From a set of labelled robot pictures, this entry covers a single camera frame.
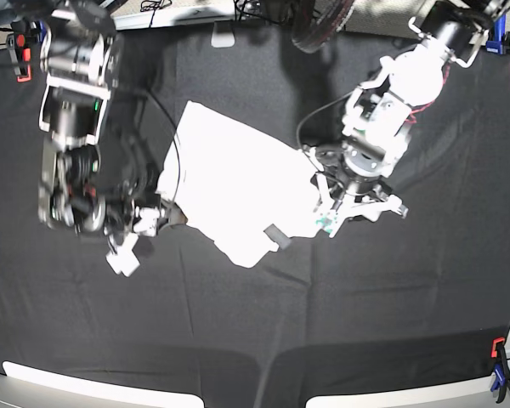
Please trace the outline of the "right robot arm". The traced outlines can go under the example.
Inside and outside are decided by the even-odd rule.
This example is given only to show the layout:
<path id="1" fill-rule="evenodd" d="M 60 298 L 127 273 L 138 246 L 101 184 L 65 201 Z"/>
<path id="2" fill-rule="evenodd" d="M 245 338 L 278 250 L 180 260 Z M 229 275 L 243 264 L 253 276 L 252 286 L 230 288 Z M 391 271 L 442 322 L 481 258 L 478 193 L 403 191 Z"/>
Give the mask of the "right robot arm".
<path id="1" fill-rule="evenodd" d="M 173 198 L 156 191 L 148 163 L 121 136 L 131 174 L 111 191 L 96 186 L 124 41 L 109 12 L 92 1 L 50 3 L 40 53 L 46 88 L 39 113 L 43 142 L 38 217 L 48 227 L 102 235 L 113 253 L 128 235 L 157 235 L 186 224 Z"/>

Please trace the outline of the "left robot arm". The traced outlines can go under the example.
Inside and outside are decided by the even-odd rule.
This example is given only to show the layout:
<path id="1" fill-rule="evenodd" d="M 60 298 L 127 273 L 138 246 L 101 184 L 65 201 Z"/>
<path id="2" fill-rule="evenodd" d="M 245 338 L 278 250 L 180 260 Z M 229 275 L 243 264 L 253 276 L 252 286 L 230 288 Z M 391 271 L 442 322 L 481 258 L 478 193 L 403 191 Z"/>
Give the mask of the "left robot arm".
<path id="1" fill-rule="evenodd" d="M 294 236 L 325 231 L 333 237 L 347 221 L 375 223 L 384 213 L 406 218 L 408 207 L 386 180 L 409 147 L 414 116 L 439 97 L 452 65 L 473 64 L 490 30 L 509 11 L 510 1 L 437 1 L 421 24 L 411 18 L 415 46 L 381 57 L 371 78 L 297 123 L 298 150 L 314 167 L 310 182 L 318 196 L 307 214 L 293 211 L 285 225 L 272 224 L 265 234 L 286 248 Z M 307 122 L 336 105 L 342 107 L 340 136 L 305 143 Z"/>

